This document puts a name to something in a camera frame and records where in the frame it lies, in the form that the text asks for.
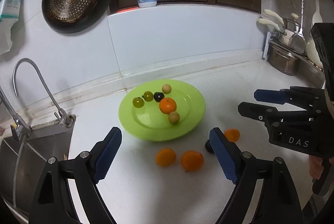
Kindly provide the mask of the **person right hand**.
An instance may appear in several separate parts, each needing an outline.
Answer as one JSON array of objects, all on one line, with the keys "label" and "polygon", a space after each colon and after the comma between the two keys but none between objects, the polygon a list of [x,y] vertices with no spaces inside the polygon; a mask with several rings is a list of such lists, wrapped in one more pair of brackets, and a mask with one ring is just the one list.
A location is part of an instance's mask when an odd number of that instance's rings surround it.
[{"label": "person right hand", "polygon": [[309,174],[313,179],[320,179],[324,171],[323,159],[316,156],[309,156]]}]

